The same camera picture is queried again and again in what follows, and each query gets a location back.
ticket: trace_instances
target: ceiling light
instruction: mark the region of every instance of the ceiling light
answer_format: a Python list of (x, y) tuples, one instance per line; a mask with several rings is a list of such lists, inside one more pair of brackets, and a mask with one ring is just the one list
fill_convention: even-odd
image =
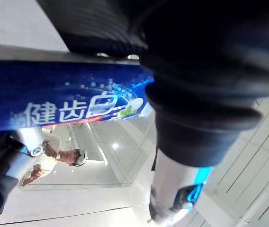
[(119, 145), (117, 143), (112, 144), (113, 149), (117, 149), (118, 147), (119, 147)]

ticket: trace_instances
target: white shirt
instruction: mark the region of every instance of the white shirt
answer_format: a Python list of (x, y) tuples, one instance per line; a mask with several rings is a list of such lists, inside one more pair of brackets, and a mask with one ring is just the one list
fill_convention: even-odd
[[(44, 131), (42, 131), (42, 135), (44, 140), (48, 141), (49, 145), (58, 153), (61, 147), (60, 138)], [(43, 173), (40, 177), (44, 177), (52, 172), (54, 166), (57, 164), (57, 161), (55, 158), (49, 157), (43, 153), (37, 158), (35, 165), (37, 164), (41, 165), (40, 168), (43, 170)]]

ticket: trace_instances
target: person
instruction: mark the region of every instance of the person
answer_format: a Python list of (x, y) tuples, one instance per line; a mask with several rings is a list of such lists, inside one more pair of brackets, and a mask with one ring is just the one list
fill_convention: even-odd
[(83, 149), (61, 151), (59, 137), (46, 131), (42, 131), (42, 135), (44, 137), (43, 148), (45, 152), (37, 158), (30, 177), (24, 178), (22, 187), (50, 174), (58, 162), (65, 162), (70, 166), (79, 167), (84, 165), (88, 158), (87, 151)]

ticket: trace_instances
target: hand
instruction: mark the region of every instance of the hand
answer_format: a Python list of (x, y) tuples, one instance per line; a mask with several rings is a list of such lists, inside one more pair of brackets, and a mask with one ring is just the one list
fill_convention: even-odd
[(31, 172), (31, 176), (30, 176), (30, 179), (31, 180), (36, 180), (38, 179), (43, 173), (43, 170), (42, 169), (34, 169), (32, 172)]

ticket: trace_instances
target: glass panel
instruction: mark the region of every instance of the glass panel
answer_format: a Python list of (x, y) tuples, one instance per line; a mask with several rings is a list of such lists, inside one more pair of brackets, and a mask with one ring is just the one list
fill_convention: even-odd
[[(156, 139), (154, 112), (129, 121), (59, 124), (41, 131), (48, 141), (46, 146), (55, 152), (47, 152), (46, 147), (47, 155), (43, 154), (24, 176), (22, 190), (130, 186), (151, 151), (141, 149), (141, 144)], [(78, 158), (76, 149), (81, 155), (87, 151), (88, 158), (82, 166), (69, 165), (70, 160), (66, 160), (74, 154)]]

